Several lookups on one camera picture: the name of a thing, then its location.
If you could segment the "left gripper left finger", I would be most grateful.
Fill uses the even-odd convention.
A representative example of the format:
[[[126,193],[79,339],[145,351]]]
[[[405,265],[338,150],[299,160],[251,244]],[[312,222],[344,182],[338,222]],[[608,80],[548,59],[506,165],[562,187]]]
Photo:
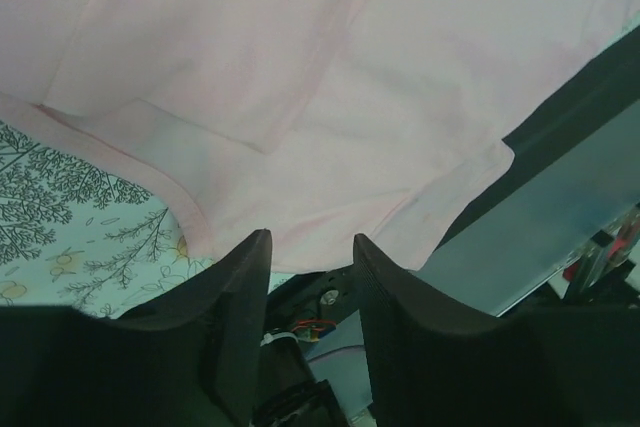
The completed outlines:
[[[119,320],[177,342],[175,358],[194,386],[226,417],[250,417],[271,271],[272,239],[257,230],[211,267]]]

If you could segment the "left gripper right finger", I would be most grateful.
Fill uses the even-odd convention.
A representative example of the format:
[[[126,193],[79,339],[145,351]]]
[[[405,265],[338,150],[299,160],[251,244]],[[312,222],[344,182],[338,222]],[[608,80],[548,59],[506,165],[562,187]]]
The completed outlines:
[[[375,404],[471,398],[481,375],[462,346],[498,321],[398,266],[363,234],[354,238],[353,260]]]

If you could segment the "pink t shirt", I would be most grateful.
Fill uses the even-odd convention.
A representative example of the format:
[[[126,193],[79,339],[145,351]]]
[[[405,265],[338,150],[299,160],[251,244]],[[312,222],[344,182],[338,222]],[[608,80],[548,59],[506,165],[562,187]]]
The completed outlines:
[[[639,0],[1,0],[1,118],[160,197],[194,257],[417,270]]]

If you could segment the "floral table mat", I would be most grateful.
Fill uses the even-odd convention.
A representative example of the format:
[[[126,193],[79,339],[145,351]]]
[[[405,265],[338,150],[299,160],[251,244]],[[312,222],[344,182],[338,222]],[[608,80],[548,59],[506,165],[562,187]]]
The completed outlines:
[[[117,317],[219,261],[144,188],[1,127],[1,304]]]

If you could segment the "aluminium frame rail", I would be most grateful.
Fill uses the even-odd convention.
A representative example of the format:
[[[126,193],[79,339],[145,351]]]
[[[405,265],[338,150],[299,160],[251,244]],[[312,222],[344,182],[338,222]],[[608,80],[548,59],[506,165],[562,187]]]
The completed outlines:
[[[417,277],[499,316],[578,256],[639,220],[639,105],[621,113],[439,247]]]

